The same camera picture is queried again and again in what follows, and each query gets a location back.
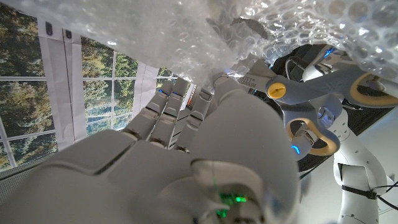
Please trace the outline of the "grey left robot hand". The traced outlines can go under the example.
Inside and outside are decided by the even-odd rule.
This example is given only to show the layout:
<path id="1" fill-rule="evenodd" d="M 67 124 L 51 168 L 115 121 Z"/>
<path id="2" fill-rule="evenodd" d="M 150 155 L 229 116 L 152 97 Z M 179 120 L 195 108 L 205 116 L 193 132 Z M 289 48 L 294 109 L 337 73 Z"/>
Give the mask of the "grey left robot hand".
<path id="1" fill-rule="evenodd" d="M 320 53 L 314 61 L 308 63 L 304 59 L 291 56 L 285 62 L 285 72 L 290 78 L 289 64 L 294 63 L 300 68 L 302 81 L 310 90 L 328 94 L 332 100 L 340 100 L 326 105 L 316 106 L 316 120 L 301 118 L 300 129 L 293 132 L 292 149 L 297 160 L 307 154 L 329 156 L 339 149 L 339 144 L 320 132 L 320 128 L 328 129 L 343 117 L 342 106 L 350 106 L 354 110 L 365 108 L 391 108 L 397 106 L 397 83 L 381 78 L 373 73 L 361 70 L 348 56 L 340 50 L 328 49 Z"/>

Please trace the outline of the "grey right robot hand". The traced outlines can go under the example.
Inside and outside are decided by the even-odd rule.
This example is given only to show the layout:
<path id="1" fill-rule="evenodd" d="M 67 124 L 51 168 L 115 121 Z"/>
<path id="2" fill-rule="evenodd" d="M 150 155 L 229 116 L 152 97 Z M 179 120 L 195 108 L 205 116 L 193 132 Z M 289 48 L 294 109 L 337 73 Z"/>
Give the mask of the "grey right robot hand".
<path id="1" fill-rule="evenodd" d="M 123 130 L 105 130 L 37 166 L 1 205 L 2 223 L 293 223 L 298 167 L 279 115 L 230 77 L 217 109 L 166 144 L 149 139 L 144 108 Z"/>

